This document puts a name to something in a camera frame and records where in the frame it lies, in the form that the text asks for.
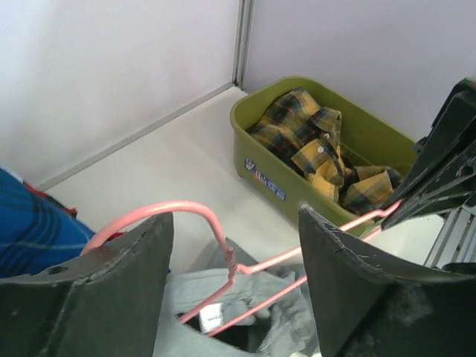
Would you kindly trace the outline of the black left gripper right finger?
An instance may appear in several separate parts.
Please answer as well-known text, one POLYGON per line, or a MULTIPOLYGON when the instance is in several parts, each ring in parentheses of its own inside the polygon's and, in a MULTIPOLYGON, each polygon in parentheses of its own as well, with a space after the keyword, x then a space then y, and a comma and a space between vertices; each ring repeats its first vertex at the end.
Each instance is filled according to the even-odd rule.
POLYGON ((427 268, 310 207, 298 230, 323 356, 473 356, 475 276, 427 268))

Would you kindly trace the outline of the pink wire hanger grey shirt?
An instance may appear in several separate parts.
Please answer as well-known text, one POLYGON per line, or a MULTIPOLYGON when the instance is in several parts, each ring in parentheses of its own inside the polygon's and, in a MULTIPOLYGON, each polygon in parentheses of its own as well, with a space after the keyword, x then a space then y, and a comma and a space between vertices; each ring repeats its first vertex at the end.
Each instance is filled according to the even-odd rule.
MULTIPOLYGON (((349 231, 352 228, 355 228, 359 226, 360 224, 363 224, 364 222, 367 222, 371 219, 374 219, 376 217, 378 218, 385 218, 389 215, 391 215, 397 208, 401 205, 402 200, 399 200, 395 203, 393 203, 389 208, 387 209, 378 209, 378 210, 373 210, 369 213, 366 213, 363 216, 360 216, 357 219, 354 219, 348 223, 345 223, 340 227, 341 231, 349 231)), ((277 255, 275 257, 269 258, 261 263, 252 265, 252 266, 247 266, 243 265, 241 263, 238 263, 235 257, 234 250, 232 247, 229 246, 229 244, 226 243, 226 238, 225 234, 222 230, 222 226, 219 223, 219 219, 217 218, 216 214, 207 206, 200 204, 198 202, 192 202, 192 201, 186 201, 186 200, 175 200, 175 201, 166 201, 166 202, 159 202, 159 203, 154 203, 151 205, 147 205, 144 207, 141 207, 137 210, 131 211, 129 213, 126 213, 116 220, 110 222, 108 225, 100 229, 86 244, 84 249, 81 251, 80 255, 84 255, 89 253, 91 250, 96 249, 100 247, 108 238, 110 238, 113 234, 121 230, 122 228, 125 228, 128 225, 131 225, 134 222, 137 222, 141 219, 146 219, 150 216, 154 216, 156 214, 162 214, 162 213, 172 213, 176 211, 182 211, 182 212, 190 212, 197 214, 199 216, 202 216, 205 218, 205 220, 208 222, 213 235, 215 236, 216 241, 219 244, 219 247, 222 249, 224 253, 224 258, 225 262, 227 264, 228 268, 228 280, 225 283, 224 286, 220 287, 216 292, 214 292, 212 295, 207 297, 205 300, 203 300, 201 303, 196 305, 193 309, 191 309, 189 312, 183 314, 179 320, 181 323, 186 323, 188 322, 192 317, 195 317, 198 315, 203 309, 205 309, 207 306, 211 305, 224 295, 231 287, 233 287, 235 283, 235 277, 237 273, 243 273, 247 275, 251 275, 254 273, 257 273, 259 271, 263 271, 266 268, 269 268, 271 266, 275 266, 278 263, 284 262, 285 260, 288 260, 292 257, 297 256, 298 254, 302 253, 301 247, 298 246, 297 248, 293 248, 285 253, 282 253, 280 255, 277 255)), ((226 324, 221 325, 220 327, 217 327, 216 329, 208 332, 207 336, 212 337, 229 327, 237 324, 238 322, 244 320, 248 316, 252 315, 253 313, 259 311, 260 309, 267 307, 271 303, 275 302, 276 300, 282 298, 292 290, 296 289, 297 287, 300 287, 304 283, 307 282, 307 276, 305 275, 302 278, 299 278, 295 282, 293 282, 291 285, 287 286, 285 289, 282 291, 278 292, 277 294, 271 296, 270 298, 266 299, 262 303, 259 303, 256 305, 254 308, 248 310, 246 313, 243 313, 242 315, 232 319, 231 321, 227 322, 226 324)))

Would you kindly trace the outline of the yellow plaid shirt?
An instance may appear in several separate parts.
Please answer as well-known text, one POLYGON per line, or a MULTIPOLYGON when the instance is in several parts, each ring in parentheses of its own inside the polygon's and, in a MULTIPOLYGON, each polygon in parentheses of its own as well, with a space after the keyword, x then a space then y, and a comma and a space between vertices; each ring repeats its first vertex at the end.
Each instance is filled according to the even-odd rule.
POLYGON ((356 166, 341 150, 341 112, 304 88, 277 98, 249 134, 320 194, 355 215, 380 207, 402 183, 387 166, 356 166))

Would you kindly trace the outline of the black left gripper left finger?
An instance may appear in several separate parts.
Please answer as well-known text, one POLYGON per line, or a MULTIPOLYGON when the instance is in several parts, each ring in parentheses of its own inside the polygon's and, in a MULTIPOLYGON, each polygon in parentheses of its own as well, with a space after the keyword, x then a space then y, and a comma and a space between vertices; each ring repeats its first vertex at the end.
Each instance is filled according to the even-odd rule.
POLYGON ((1 354, 151 356, 173 249, 173 216, 51 267, 1 281, 1 354))

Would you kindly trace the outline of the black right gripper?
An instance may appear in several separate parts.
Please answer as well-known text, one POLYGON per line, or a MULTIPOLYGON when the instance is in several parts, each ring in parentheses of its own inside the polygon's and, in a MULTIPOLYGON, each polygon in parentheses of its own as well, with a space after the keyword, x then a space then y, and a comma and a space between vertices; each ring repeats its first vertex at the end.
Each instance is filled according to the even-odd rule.
POLYGON ((399 202, 382 228, 462 205, 475 207, 475 81, 463 79, 451 90, 404 181, 382 205, 399 202))

